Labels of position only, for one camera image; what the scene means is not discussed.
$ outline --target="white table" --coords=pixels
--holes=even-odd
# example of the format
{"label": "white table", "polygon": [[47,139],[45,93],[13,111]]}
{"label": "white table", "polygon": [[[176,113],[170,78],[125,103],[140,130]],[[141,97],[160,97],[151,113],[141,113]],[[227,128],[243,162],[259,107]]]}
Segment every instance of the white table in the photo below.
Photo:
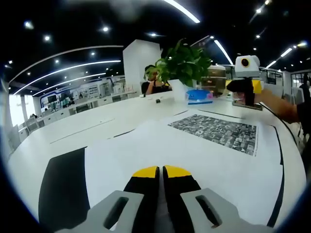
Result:
{"label": "white table", "polygon": [[[162,119],[186,111],[200,109],[213,113],[240,117],[276,127],[284,160],[284,193],[276,226],[278,226],[294,207],[298,197],[303,192],[306,176],[303,163],[284,124],[270,113],[232,106],[227,100],[216,100],[213,104],[192,105],[175,102],[172,92],[159,93],[146,98],[132,98],[90,109],[54,122],[34,131],[14,152],[8,162],[9,172],[15,188],[22,200],[38,219],[38,199],[43,175],[49,160],[55,156],[92,145],[98,140],[135,129],[139,124],[150,119]],[[48,137],[53,132],[61,132],[70,124],[95,124],[79,133],[74,133],[56,142]]]}

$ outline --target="ceiling light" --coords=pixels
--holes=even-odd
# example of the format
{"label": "ceiling light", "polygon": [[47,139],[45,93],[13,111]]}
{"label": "ceiling light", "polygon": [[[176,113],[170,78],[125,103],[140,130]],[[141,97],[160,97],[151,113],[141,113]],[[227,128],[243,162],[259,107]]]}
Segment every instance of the ceiling light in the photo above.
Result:
{"label": "ceiling light", "polygon": [[270,63],[269,65],[267,65],[266,68],[269,68],[269,67],[273,66],[275,63],[276,63],[276,61],[273,61],[272,63]]}
{"label": "ceiling light", "polygon": [[89,65],[96,65],[96,64],[103,64],[103,63],[117,63],[117,62],[121,62],[121,60],[114,60],[114,61],[101,61],[101,62],[92,62],[92,63],[85,63],[85,64],[81,64],[81,65],[77,65],[77,66],[73,66],[73,67],[68,67],[68,68],[64,68],[64,69],[60,69],[60,70],[57,70],[57,71],[54,71],[52,73],[49,73],[47,75],[44,75],[26,85],[24,85],[21,89],[19,89],[17,92],[14,93],[14,95],[16,95],[18,92],[20,92],[22,89],[28,87],[29,85],[41,80],[41,79],[44,79],[48,76],[51,76],[53,74],[56,74],[56,73],[59,73],[59,72],[62,72],[62,71],[65,71],[65,70],[69,70],[69,69],[73,69],[73,68],[77,68],[77,67],[84,67],[84,66],[89,66]]}
{"label": "ceiling light", "polygon": [[298,47],[304,47],[304,46],[306,46],[306,45],[307,45],[306,42],[302,42],[302,43],[298,44],[297,46],[298,46]]}
{"label": "ceiling light", "polygon": [[231,65],[233,65],[228,53],[225,51],[225,49],[223,48],[223,46],[219,43],[218,40],[214,40],[214,42],[216,43],[216,45],[220,48],[220,50],[224,53],[225,57],[228,59],[229,63]]}
{"label": "ceiling light", "polygon": [[173,0],[164,0],[168,4],[172,5],[173,7],[180,10],[182,13],[184,13],[186,16],[188,16],[193,22],[199,23],[200,20],[198,20],[193,14],[191,14],[186,8],[184,8],[182,5],[178,4],[177,2]]}
{"label": "ceiling light", "polygon": [[49,35],[44,36],[44,41],[50,41],[51,37]]}
{"label": "ceiling light", "polygon": [[34,29],[34,26],[33,26],[33,24],[32,24],[32,22],[31,21],[25,21],[24,22],[24,27],[26,28],[26,29]]}
{"label": "ceiling light", "polygon": [[80,80],[80,79],[89,78],[89,77],[94,77],[94,76],[97,76],[97,75],[104,75],[104,74],[106,74],[106,73],[93,74],[93,75],[88,75],[88,76],[84,76],[84,77],[81,77],[81,78],[77,78],[77,79],[65,81],[65,82],[56,84],[56,85],[54,85],[54,86],[50,86],[50,87],[48,87],[48,88],[46,88],[46,89],[44,89],[44,90],[42,90],[42,91],[39,91],[39,92],[35,93],[33,96],[36,96],[36,95],[38,95],[38,94],[40,94],[40,93],[42,93],[42,92],[44,92],[44,91],[47,91],[47,90],[49,90],[49,89],[51,89],[51,88],[55,88],[55,87],[57,87],[57,86],[60,86],[60,85],[66,84],[66,83],[69,83],[69,85],[71,85],[70,82],[73,82],[73,81],[76,81],[76,80]]}
{"label": "ceiling light", "polygon": [[289,48],[285,52],[282,53],[281,57],[285,57],[288,53],[290,53],[293,49]]}

